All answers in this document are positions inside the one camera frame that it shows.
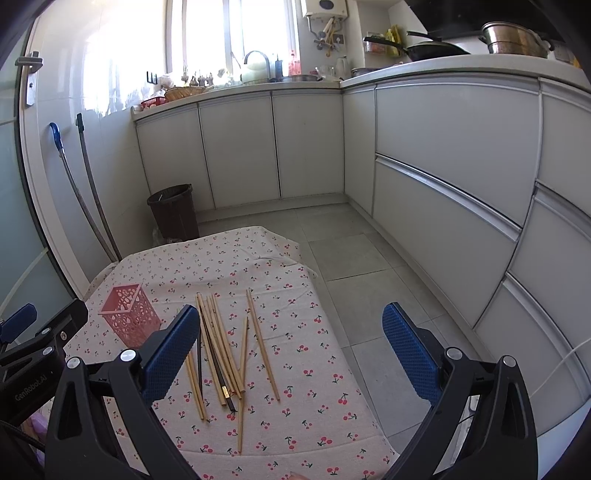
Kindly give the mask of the wooden chopstick six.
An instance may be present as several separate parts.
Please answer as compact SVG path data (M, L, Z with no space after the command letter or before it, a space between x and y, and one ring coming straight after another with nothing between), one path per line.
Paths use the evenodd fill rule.
M195 370L195 364L194 364L194 359L192 357L192 352L189 352L186 356L185 367L187 370L187 376L188 376L191 391L193 394L193 400L195 402L195 405L197 406L197 412L198 412L199 419L202 422L204 422L205 421L204 400L202 400L200 389L197 386L197 370Z

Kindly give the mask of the black chopstick gold band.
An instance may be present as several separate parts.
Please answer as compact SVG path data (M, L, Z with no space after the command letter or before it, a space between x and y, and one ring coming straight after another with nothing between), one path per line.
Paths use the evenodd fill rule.
M221 363L219 363L216 347L212 338L211 328L208 326L207 320L201 319L202 329L204 329L204 346L208 357L209 368L214 382L216 392L218 394L219 402L222 407L228 408L232 414L238 413L235 408L235 403L231 400L231 395L228 391L228 386L225 383L224 375L221 370Z

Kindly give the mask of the wooden chopstick three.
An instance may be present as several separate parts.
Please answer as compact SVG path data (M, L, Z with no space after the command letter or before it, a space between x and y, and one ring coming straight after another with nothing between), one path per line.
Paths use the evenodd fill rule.
M226 400L222 392L221 382L219 381L219 372L217 369L217 365L215 363L216 357L214 355L214 350L212 349L211 336L209 336L207 320L205 318L204 304L202 303L200 294L197 294L197 308L200 316L201 328L204 331L204 340L202 340L202 342L204 342L204 348L207 355L207 362L209 365L209 370L211 370L212 381L216 390L218 400L221 403L221 406L225 407Z

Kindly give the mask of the wooden chopstick four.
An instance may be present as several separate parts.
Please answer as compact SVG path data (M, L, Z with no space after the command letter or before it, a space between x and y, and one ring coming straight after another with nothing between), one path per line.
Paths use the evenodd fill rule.
M215 316L214 316L213 309L212 309L212 306L211 306L211 296L207 296L206 298L208 299L209 306L211 307L211 310L212 310L212 316L214 317L214 323L215 323L215 327L216 327L217 335L218 335L218 329L217 329L217 325L216 325L216 321L215 321Z

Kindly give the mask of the wooden chopstick five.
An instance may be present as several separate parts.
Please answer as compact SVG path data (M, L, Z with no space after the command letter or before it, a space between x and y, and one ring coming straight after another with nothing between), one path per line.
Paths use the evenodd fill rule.
M233 390L235 390L235 394L238 396L238 398L242 398L242 395L240 395L240 380L238 374L238 367L236 367L235 359L232 355L231 345L228 340L228 332L226 332L225 330L225 326L221 318L221 311L219 310L217 299L214 294L211 295L211 306L215 316L215 321L218 329L218 336L219 338L221 338L221 345L222 348L224 348L226 363L228 363L228 372L231 378Z

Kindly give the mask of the wooden chopstick eight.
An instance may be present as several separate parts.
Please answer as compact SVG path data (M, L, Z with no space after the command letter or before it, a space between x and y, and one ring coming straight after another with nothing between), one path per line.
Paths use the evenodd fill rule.
M215 352L216 360L218 362L217 369L218 369L219 373L221 373L221 376L223 378L224 397L230 398L231 395L235 392L235 390L233 390L231 378L230 378L230 375L228 372L228 366L226 365L226 360L225 360L225 356L224 356L224 348L222 348L221 341L219 340L218 335L217 335L217 330L216 330L215 323L214 323L214 317L212 316L212 310L211 310L211 307L209 306L208 299L201 298L201 300L202 300L202 303L204 304L205 318L207 320L209 336L211 336L212 347Z

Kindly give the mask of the wooden chopstick two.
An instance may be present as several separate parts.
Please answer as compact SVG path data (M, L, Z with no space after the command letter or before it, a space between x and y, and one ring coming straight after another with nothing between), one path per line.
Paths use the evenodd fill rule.
M247 335L249 335L249 318L245 317L242 329L242 350L240 350L240 368L238 373L242 379L242 399L238 405L238 454L242 455L243 426L245 426L245 385L246 385L246 357L247 357Z

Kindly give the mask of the wooden chopstick one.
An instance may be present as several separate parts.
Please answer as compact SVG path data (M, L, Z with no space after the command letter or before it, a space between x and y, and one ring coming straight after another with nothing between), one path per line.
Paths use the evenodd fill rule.
M259 350L263 358L264 368L266 368L267 378L269 379L271 389L273 390L274 398L276 398L276 401L280 403L280 392L276 386L276 379L274 378L273 369L270 365L269 355L266 352L266 344L264 344L263 332L262 329L260 329L259 318L256 315L256 307L254 306L254 302L252 300L252 292L250 292L249 289L246 289L246 299L247 303L249 303L249 313L250 317L252 318L254 330L256 330L256 340L257 343L259 343Z

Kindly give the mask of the chrome kitchen faucet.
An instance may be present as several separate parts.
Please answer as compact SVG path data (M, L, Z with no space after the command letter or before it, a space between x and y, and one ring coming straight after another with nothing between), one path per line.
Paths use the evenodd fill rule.
M266 83L270 81L270 60L259 50L252 50L245 55L242 64L242 82Z

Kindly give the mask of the frosted glass sliding door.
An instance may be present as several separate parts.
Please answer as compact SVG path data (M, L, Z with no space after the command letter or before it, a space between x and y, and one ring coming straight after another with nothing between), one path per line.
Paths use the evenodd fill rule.
M19 120L23 73L15 62L25 53L29 36L25 30L1 66L1 319L28 303L37 312L18 343L32 338L74 299L42 231L26 179Z

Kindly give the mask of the pink perforated utensil holder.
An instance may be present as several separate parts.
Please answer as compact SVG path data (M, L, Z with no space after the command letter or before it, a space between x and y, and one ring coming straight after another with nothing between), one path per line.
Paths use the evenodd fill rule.
M113 287L99 314L128 348L139 348L161 321L141 284Z

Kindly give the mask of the cherry print tablecloth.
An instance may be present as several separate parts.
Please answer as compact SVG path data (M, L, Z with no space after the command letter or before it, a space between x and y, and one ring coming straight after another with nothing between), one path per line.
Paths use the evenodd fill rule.
M243 320L249 318L242 455L238 413L221 406L208 368L202 379L204 422L185 371L153 405L199 477L379 479L397 460L349 370L296 242L254 226L130 255L88 298L88 322L68 343L69 355L95 363L123 350L99 312L113 287L129 284L142 285L163 323L184 305L196 305L197 294L214 294L238 369ZM263 365L246 289L252 292L280 403Z

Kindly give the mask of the dark brown trash bin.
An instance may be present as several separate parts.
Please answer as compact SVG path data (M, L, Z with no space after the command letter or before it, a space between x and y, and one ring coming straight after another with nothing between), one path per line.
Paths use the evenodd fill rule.
M178 184L159 190L146 200L165 240L187 241L199 237L192 185Z

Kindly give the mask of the white cabinet row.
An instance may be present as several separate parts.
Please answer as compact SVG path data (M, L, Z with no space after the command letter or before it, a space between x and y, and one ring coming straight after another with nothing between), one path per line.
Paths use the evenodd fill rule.
M151 191L189 183L204 233L283 226L321 272L388 433L426 408L383 337L397 301L448 345L522 369L537 428L590 402L590 91L471 73L259 89L134 123Z

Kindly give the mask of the red fruit basket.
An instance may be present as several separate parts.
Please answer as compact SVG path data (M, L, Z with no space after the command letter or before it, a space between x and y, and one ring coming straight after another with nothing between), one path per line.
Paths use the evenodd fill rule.
M157 97L152 97L152 98L142 101L140 103L140 108L141 108L141 110L145 110L145 109L153 108L156 106L164 105L166 103L167 103L167 100L165 97L157 96Z

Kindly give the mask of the woven bread basket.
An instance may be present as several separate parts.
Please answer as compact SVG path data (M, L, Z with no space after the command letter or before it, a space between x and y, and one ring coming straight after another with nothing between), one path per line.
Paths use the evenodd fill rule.
M206 90L206 87L201 86L171 87L165 90L164 97L167 102L172 102L194 95L202 94Z

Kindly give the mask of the white electric kettle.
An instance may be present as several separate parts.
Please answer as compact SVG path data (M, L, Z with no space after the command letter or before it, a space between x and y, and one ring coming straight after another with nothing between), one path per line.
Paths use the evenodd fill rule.
M335 75L339 78L339 80L346 80L349 79L351 76L351 69L349 69L349 61L346 56L339 57L335 61Z

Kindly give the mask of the black frying pan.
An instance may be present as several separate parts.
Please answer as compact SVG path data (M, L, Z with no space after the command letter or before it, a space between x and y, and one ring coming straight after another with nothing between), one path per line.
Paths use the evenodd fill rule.
M415 45L404 46L399 42L394 42L379 36L366 36L363 39L366 42L380 44L401 50L410 58L412 62L452 56L469 55L469 52L464 50L463 48L449 42L444 42L441 38L432 36L430 34L408 30L407 35L425 38L427 39L427 42L420 42Z

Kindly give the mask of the yellow bottles on shelf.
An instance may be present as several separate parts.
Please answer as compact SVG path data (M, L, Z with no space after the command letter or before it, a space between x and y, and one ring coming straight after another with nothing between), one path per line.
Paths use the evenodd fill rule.
M393 43L401 44L402 39L399 32L399 28L397 25L392 25L386 32L385 38ZM390 57L397 58L402 57L404 55L404 51L399 49L396 46L388 46L387 47L387 54Z

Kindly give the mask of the stainless steel stock pot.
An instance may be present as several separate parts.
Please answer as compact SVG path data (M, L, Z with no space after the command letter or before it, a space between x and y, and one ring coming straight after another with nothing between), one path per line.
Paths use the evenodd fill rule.
M487 45L490 54L524 55L548 58L555 49L549 38L520 25L494 21L481 29L480 41Z

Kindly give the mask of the white wall water heater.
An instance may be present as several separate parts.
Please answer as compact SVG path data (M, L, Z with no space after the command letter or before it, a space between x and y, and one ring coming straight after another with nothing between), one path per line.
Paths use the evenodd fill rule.
M346 0L301 0L301 13L311 19L348 17Z

